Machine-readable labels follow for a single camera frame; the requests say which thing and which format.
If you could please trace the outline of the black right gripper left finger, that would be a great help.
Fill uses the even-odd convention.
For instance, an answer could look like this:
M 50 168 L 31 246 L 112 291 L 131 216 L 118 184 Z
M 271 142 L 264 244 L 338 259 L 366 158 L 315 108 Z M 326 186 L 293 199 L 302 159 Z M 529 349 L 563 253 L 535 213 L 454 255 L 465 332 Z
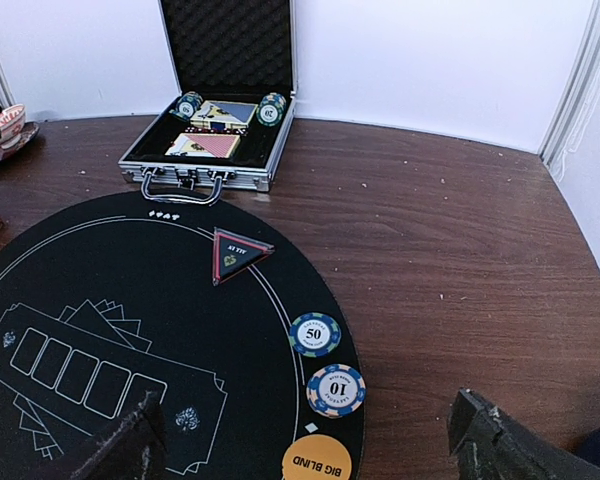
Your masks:
M 123 412 L 80 451 L 73 479 L 163 479 L 167 457 L 164 415 L 156 391 Z

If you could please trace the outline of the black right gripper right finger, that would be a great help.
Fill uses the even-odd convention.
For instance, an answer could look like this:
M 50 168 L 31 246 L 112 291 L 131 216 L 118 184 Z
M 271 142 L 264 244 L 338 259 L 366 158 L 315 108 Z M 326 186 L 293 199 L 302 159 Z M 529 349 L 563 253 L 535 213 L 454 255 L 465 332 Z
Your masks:
M 457 392 L 447 435 L 461 479 L 600 479 L 600 429 L 574 454 L 546 442 L 474 390 Z

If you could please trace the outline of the blue white chips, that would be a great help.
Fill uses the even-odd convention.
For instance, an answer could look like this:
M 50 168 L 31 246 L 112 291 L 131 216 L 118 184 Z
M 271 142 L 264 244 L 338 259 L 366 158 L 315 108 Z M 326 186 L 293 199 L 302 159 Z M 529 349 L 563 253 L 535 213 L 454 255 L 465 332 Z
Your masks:
M 363 376 L 345 364 L 331 364 L 309 379 L 306 397 L 311 409 L 328 418 L 342 418 L 362 406 L 367 393 Z

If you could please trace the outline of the orange big blind button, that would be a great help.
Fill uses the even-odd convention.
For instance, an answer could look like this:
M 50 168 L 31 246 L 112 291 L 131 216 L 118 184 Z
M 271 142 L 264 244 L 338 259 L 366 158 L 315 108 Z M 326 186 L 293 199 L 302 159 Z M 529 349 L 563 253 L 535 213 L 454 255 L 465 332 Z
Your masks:
M 337 439 L 310 434 L 294 441 L 285 451 L 281 463 L 286 480 L 348 480 L 353 462 L 349 451 Z

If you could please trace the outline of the red black triangle marker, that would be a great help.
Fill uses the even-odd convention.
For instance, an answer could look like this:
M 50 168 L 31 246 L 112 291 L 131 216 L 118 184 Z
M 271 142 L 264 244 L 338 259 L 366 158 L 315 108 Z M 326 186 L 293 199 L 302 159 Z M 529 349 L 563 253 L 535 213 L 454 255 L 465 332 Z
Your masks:
M 219 286 L 274 252 L 273 244 L 215 227 L 212 248 L 212 284 Z

